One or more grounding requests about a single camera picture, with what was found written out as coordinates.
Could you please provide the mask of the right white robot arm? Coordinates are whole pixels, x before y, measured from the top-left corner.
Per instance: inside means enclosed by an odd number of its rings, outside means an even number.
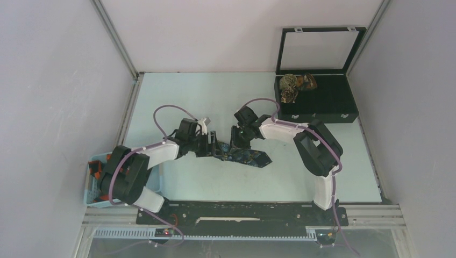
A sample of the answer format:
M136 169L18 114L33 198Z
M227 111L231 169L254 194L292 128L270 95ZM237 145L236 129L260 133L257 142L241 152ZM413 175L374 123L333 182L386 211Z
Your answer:
M259 117L248 106L243 106L234 117L237 125L233 127L232 139L244 147L249 147L254 139L295 145L307 171L314 176L313 219L318 224L328 224L334 218L335 181L342 169L343 148L326 125L319 120L298 124L267 114Z

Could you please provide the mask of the blue floral necktie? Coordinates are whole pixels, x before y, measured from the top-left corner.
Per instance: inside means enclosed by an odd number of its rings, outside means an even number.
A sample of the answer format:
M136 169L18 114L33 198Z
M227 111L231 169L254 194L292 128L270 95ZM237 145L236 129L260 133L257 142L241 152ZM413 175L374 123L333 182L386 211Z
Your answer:
M213 157L221 161L234 162L256 168L264 168L272 163L266 152L242 149L221 141L217 142Z

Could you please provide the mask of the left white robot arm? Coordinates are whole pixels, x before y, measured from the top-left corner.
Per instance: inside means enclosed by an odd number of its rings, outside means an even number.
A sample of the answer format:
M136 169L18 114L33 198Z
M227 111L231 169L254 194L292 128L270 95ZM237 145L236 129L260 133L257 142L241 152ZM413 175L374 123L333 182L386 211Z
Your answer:
M115 147L97 179L100 191L111 199L149 210L149 217L157 224L167 222L170 209L164 204L168 199L146 186L152 168L189 152L205 156L209 123L207 117L200 120L184 118L174 136L166 141L136 151L123 145Z

